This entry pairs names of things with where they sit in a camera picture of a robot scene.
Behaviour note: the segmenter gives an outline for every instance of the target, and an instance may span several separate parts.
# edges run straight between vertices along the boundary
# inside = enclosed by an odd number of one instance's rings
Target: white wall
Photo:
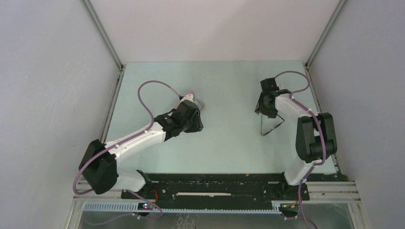
[[[338,0],[94,0],[121,61],[305,61]]]
[[[311,66],[376,229],[405,228],[405,1],[351,0]]]
[[[62,228],[117,69],[79,0],[0,5],[0,228]]]

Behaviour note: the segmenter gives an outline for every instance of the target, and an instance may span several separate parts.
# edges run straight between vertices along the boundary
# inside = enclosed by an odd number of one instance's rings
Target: robotic arm
[[[303,109],[294,101],[289,90],[280,89],[277,86],[275,78],[262,80],[260,84],[262,93],[255,112],[269,118],[275,118],[280,111],[289,116],[290,120],[297,123],[295,143],[297,156],[280,181],[284,187],[297,186],[311,167],[315,167],[323,158],[320,136],[315,136],[315,131],[318,131],[315,120],[308,110]],[[329,113],[319,114],[316,111],[312,111],[312,113],[320,122],[326,147],[325,159],[327,159],[337,151],[333,118]]]
[[[79,170],[94,155],[115,145],[116,147],[93,161],[83,171],[83,176],[96,194],[103,194],[111,189],[128,189],[138,192],[149,179],[140,170],[135,173],[123,170],[122,162],[149,146],[178,136],[181,132],[202,131],[200,110],[200,103],[193,94],[188,94],[180,100],[176,109],[155,117],[149,130],[147,130],[148,125],[128,136],[105,144],[98,139],[94,140],[89,144]]]

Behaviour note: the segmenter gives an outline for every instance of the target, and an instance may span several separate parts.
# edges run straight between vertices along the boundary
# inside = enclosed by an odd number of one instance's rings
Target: light green table surface
[[[294,157],[296,124],[286,121],[267,136],[260,135],[260,116],[254,113],[260,81],[277,73],[304,72],[296,61],[151,62],[126,66],[107,141],[128,135],[150,122],[138,101],[138,87],[147,80],[160,80],[180,94],[190,89],[206,107],[201,114],[204,129],[149,147],[124,163],[129,170],[150,173],[281,173]],[[297,74],[277,78],[290,91],[305,87]],[[168,112],[178,103],[174,93],[160,84],[148,84],[142,99],[154,116]],[[296,94],[306,106],[316,109],[311,91]],[[278,119],[267,119],[265,126]],[[332,159],[315,173],[335,173]]]

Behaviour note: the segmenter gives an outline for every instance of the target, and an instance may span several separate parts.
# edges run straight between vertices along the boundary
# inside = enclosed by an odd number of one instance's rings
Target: metal grate
[[[273,204],[273,209],[268,210],[223,210],[223,209],[167,209],[165,213],[246,213],[246,214],[280,214],[280,204]],[[150,212],[151,210],[138,210],[138,202],[101,202],[89,201],[83,211],[109,211],[109,212]]]

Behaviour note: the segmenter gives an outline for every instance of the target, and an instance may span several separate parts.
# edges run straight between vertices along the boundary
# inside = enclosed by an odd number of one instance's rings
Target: gray floor
[[[204,129],[149,147],[124,163],[125,169],[157,173],[281,173],[294,157],[296,124],[286,120],[277,130],[262,137],[260,116],[254,113],[261,92],[260,81],[277,73],[304,72],[301,62],[154,62],[129,63],[118,95],[107,140],[130,134],[150,122],[137,98],[138,87],[147,80],[161,80],[181,94],[190,89],[206,103]],[[290,91],[305,87],[296,74],[277,79]],[[141,95],[154,115],[173,108],[178,99],[160,84],[146,85]],[[310,90],[296,94],[316,109]],[[266,120],[266,126],[279,120]],[[334,173],[331,158],[315,173]]]
[[[306,204],[305,213],[320,229],[352,229],[345,204]],[[106,221],[121,213],[85,212],[91,222]],[[306,229],[303,220],[287,220],[276,214],[165,214],[157,220],[137,220],[124,217],[102,226],[90,226],[83,221],[81,229]]]

